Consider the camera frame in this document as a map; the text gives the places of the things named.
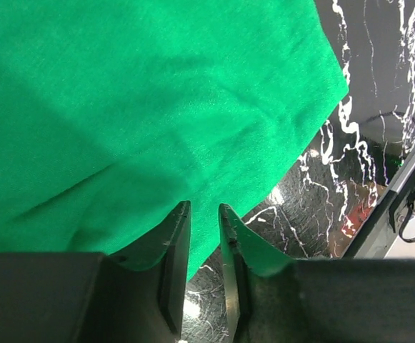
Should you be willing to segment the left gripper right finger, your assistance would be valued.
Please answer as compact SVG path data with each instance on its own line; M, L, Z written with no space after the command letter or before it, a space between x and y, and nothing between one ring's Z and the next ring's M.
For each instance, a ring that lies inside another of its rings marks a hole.
M219 207L232 342L415 342L415 259L292 259Z

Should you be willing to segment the green t shirt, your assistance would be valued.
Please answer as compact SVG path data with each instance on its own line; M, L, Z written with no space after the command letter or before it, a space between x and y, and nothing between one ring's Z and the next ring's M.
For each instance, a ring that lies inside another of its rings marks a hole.
M349 88L312 1L0 1L0 252L114 253L264 200Z

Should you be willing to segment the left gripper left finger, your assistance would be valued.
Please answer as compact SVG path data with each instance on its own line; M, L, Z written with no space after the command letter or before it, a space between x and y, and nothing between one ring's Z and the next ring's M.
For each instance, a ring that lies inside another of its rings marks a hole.
M191 205L114 254L0 253L0 342L176 342Z

